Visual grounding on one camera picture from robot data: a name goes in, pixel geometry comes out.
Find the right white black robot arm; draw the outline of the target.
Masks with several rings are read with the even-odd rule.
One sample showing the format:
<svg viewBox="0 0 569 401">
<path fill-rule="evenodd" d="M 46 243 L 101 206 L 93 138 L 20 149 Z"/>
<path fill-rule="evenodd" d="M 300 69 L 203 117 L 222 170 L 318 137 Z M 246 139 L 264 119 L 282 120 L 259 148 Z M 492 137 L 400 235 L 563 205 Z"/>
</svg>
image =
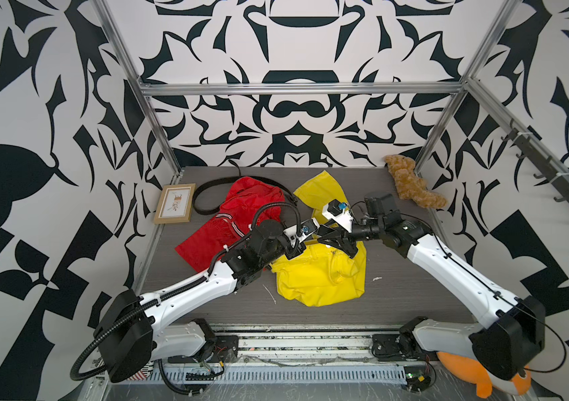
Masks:
<svg viewBox="0 0 569 401">
<path fill-rule="evenodd" d="M 356 221 L 345 202 L 332 200 L 321 213 L 335 225 L 344 248 L 380 240 L 428 272 L 474 316 L 470 326 L 417 318 L 406 325 L 425 352 L 445 352 L 477 360 L 493 377 L 510 381 L 545 349 L 545 306 L 520 298 L 492 282 L 456 255 L 428 224 L 396 209 L 393 195 L 371 194 L 367 214 Z"/>
</svg>

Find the yellow trousers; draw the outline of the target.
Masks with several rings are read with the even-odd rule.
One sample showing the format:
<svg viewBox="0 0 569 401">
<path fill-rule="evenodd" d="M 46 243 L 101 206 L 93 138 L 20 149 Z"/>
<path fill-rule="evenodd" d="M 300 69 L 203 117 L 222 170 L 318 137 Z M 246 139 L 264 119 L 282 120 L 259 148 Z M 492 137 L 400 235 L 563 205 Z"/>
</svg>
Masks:
<svg viewBox="0 0 569 401">
<path fill-rule="evenodd" d="M 321 224 L 328 222 L 321 214 L 326 204 L 332 200 L 347 201 L 339 183 L 326 171 L 299 186 L 294 195 L 312 209 L 312 217 Z M 349 257 L 329 245 L 311 242 L 299 257 L 279 258 L 271 264 L 278 294 L 307 307 L 323 307 L 361 297 L 366 284 L 366 247 L 363 242 L 356 246 L 357 254 Z"/>
</svg>

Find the red trousers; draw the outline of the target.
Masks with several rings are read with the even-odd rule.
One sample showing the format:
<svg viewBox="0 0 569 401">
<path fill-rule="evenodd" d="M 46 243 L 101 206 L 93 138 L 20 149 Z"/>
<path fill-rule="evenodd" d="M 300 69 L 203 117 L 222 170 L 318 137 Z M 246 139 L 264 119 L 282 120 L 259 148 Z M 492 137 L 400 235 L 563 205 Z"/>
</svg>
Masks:
<svg viewBox="0 0 569 401">
<path fill-rule="evenodd" d="M 224 202 L 214 216 L 175 251 L 195 272 L 207 270 L 214 256 L 249 232 L 262 206 L 286 199 L 283 190 L 251 177 L 232 181 Z"/>
</svg>

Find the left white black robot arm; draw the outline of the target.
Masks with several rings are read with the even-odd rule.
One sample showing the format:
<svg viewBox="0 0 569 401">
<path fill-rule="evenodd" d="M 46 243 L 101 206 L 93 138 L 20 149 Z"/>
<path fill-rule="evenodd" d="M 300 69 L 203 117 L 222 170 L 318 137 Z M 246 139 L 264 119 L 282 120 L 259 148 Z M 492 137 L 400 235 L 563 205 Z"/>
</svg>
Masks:
<svg viewBox="0 0 569 401">
<path fill-rule="evenodd" d="M 110 381 L 127 380 L 157 359 L 204 357 L 214 341 L 204 320 L 185 324 L 175 335 L 168 334 L 167 327 L 198 307 L 254 282 L 278 258 L 301 255 L 306 240 L 318 228 L 314 218 L 290 228 L 265 220 L 224 249 L 204 272 L 141 296 L 132 290 L 119 294 L 93 334 Z"/>
</svg>

